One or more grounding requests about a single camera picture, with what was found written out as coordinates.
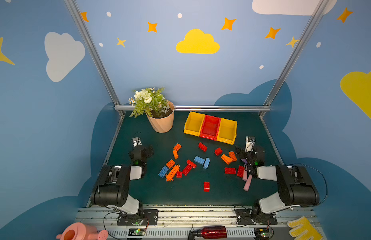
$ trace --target green table surface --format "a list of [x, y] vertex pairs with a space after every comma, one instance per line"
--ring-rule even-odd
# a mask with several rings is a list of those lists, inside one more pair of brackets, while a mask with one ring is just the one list
[[[173, 127], [169, 132], [157, 133], [151, 127], [146, 116], [126, 118], [121, 125], [108, 165], [131, 164], [128, 151], [132, 150], [132, 136], [135, 132], [142, 133], [141, 142], [144, 146], [151, 144], [155, 154], [147, 160], [147, 173], [138, 180], [131, 180], [129, 194], [143, 204], [158, 205], [252, 205], [256, 199], [267, 197], [277, 191], [277, 183], [269, 180], [252, 179], [248, 192], [243, 190], [245, 181], [236, 175], [224, 174], [225, 167], [237, 168], [244, 163], [238, 159], [227, 165], [221, 155], [214, 154], [220, 147], [228, 156], [234, 151], [234, 145], [184, 134], [184, 124], [189, 112], [175, 112]], [[267, 133], [257, 113], [214, 112], [210, 115], [237, 121], [237, 137], [235, 145], [245, 147], [245, 137], [254, 136], [256, 144], [265, 149], [265, 165], [278, 164], [277, 156], [272, 148]], [[198, 148], [202, 142], [208, 147], [206, 152]], [[173, 158], [173, 147], [179, 143], [179, 158]], [[193, 161], [195, 156], [211, 159], [208, 169], [196, 163], [187, 176], [174, 177], [171, 182], [159, 177], [159, 172], [165, 164], [173, 159], [183, 170], [187, 160]], [[203, 191], [203, 183], [210, 182], [210, 192]]]

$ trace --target white cloud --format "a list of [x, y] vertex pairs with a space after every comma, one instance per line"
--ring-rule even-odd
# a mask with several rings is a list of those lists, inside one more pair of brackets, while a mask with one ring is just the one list
[[[328, 13], [337, 0], [329, 0], [324, 14]], [[310, 16], [320, 0], [253, 0], [252, 9], [260, 14], [283, 14]]]
[[75, 41], [68, 33], [62, 35], [54, 32], [47, 33], [44, 47], [49, 58], [47, 74], [55, 83], [65, 78], [86, 54], [84, 45], [80, 41]]

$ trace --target blue toy brick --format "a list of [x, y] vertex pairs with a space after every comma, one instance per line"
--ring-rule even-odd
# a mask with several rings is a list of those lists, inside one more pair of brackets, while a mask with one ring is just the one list
[[198, 157], [198, 156], [196, 156], [195, 157], [195, 160], [194, 160], [195, 162], [197, 162], [197, 163], [200, 163], [201, 165], [203, 165], [204, 164], [204, 161], [205, 161], [205, 159], [204, 158], [201, 158], [201, 157]]
[[204, 166], [203, 166], [203, 168], [204, 169], [207, 169], [208, 168], [208, 165], [209, 165], [209, 162], [210, 162], [211, 160], [209, 159], [209, 158], [206, 158], [205, 159], [205, 163], [204, 163]]
[[162, 168], [162, 170], [160, 171], [159, 176], [160, 176], [161, 178], [164, 178], [165, 174], [168, 172], [168, 169], [169, 169], [168, 167], [164, 166], [164, 167]]

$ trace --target flower pot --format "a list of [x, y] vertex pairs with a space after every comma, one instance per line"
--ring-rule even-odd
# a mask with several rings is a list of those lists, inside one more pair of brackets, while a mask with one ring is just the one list
[[147, 118], [149, 122], [151, 123], [152, 127], [156, 132], [168, 132], [171, 130], [173, 125], [173, 112], [175, 110], [175, 107], [173, 106], [173, 103], [170, 101], [167, 101], [169, 103], [169, 107], [172, 109], [172, 113], [165, 118], [151, 118], [147, 115]]

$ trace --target potted plant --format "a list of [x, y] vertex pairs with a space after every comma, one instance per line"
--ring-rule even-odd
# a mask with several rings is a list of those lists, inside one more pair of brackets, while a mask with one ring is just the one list
[[130, 117], [135, 118], [146, 114], [149, 122], [156, 132], [168, 132], [173, 125], [173, 104], [165, 99], [164, 88], [146, 88], [136, 91], [134, 97], [128, 101], [135, 109]]

